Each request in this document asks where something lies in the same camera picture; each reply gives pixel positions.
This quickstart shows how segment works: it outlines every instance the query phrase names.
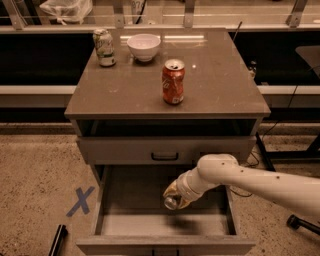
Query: drawer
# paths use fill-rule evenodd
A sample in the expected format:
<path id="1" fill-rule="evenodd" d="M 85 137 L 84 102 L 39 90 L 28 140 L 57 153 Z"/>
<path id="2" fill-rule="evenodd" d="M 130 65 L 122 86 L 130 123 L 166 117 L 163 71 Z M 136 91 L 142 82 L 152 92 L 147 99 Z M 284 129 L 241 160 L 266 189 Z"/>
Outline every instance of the drawer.
<path id="1" fill-rule="evenodd" d="M 219 137 L 80 137 L 87 164 L 191 164 L 209 153 L 227 153 L 247 160 L 255 136 Z"/>
<path id="2" fill-rule="evenodd" d="M 246 254 L 254 242 L 238 235 L 228 187 L 210 190 L 182 210 L 164 206 L 166 187 L 187 169 L 105 167 L 92 235 L 78 240 L 77 246 L 86 255 Z"/>

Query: cabinet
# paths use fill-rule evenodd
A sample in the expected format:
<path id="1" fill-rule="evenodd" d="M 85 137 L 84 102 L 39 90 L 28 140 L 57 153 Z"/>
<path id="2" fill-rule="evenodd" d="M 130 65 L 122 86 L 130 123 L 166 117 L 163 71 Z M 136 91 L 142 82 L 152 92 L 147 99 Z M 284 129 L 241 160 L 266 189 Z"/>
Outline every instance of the cabinet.
<path id="1" fill-rule="evenodd" d="M 238 236 L 227 187 L 181 212 L 161 199 L 170 179 L 204 154 L 246 161 L 270 113 L 227 31 L 110 32 L 116 65 L 100 67 L 93 52 L 65 112 L 100 184 L 92 236 L 79 248 L 87 255 L 245 254 L 253 243 Z M 138 33 L 161 38 L 149 63 L 134 60 L 126 46 Z M 171 58 L 186 70 L 177 106 L 161 94 L 162 67 Z"/>

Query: white bowl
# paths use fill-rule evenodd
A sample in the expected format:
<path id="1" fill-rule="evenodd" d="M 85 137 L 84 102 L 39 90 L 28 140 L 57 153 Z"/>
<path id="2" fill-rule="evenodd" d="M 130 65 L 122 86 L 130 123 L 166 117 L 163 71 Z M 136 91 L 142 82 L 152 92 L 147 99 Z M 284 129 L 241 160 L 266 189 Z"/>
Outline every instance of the white bowl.
<path id="1" fill-rule="evenodd" d="M 142 62 L 152 60 L 159 51 L 161 40 L 152 34 L 138 34 L 130 37 L 127 41 L 132 55 Z"/>

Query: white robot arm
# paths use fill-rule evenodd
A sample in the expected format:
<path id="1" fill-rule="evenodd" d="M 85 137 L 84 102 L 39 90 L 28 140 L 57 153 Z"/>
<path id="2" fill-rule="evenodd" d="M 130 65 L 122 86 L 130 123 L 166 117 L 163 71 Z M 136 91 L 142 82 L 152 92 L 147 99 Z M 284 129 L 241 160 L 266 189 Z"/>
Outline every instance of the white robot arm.
<path id="1" fill-rule="evenodd" d="M 182 209 L 219 185 L 232 185 L 305 216 L 320 216 L 320 179 L 239 166 L 228 154 L 205 155 L 164 192 L 165 205 Z"/>

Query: blue tape x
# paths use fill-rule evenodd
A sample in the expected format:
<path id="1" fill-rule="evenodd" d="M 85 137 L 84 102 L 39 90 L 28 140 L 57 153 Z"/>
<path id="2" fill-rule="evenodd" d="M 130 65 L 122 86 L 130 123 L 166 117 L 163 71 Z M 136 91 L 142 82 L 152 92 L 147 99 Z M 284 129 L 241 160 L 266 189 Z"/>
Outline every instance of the blue tape x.
<path id="1" fill-rule="evenodd" d="M 82 192 L 81 188 L 78 188 L 76 190 L 77 196 L 79 198 L 78 202 L 71 208 L 71 210 L 67 213 L 67 217 L 71 217 L 81 206 L 82 211 L 84 214 L 88 214 L 90 212 L 89 206 L 87 204 L 87 197 L 91 194 L 91 192 L 94 190 L 94 187 L 90 187 L 84 194 Z"/>

